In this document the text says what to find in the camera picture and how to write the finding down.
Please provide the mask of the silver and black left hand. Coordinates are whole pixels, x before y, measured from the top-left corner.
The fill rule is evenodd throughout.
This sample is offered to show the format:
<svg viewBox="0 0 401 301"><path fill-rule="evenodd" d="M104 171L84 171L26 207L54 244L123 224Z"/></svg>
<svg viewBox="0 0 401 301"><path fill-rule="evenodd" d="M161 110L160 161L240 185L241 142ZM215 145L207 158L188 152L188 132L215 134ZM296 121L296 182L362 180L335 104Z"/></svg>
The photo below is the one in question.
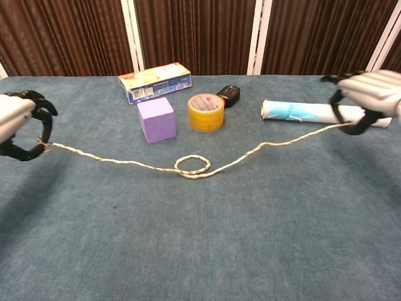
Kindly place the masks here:
<svg viewBox="0 0 401 301"><path fill-rule="evenodd" d="M34 90L6 92L1 95L1 155L19 161L31 161L45 150L53 128L53 117L58 115L55 106ZM16 132L30 119L43 125L41 142L30 150L13 143Z"/></svg>

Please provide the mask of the silver and black right hand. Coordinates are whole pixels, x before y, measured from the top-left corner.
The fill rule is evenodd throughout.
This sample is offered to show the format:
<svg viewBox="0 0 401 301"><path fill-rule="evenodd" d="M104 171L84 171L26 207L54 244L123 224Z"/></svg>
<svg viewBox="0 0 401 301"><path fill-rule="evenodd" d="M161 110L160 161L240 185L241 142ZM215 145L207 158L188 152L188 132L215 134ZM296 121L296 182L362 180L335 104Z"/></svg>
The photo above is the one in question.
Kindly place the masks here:
<svg viewBox="0 0 401 301"><path fill-rule="evenodd" d="M393 70L355 71L338 75L324 75L322 82L336 85L329 104L348 135L361 135L374 123L385 118L400 117L400 73ZM345 120L339 110L343 98L349 98L364 111L356 123Z"/></svg>

